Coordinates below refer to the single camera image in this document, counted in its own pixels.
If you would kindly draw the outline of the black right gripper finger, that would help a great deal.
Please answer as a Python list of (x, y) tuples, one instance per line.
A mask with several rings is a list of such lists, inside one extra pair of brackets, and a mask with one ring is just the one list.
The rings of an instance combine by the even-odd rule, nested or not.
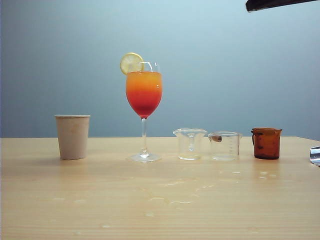
[(255, 12), (270, 8), (309, 3), (314, 1), (316, 0), (247, 0), (245, 7), (248, 12)]

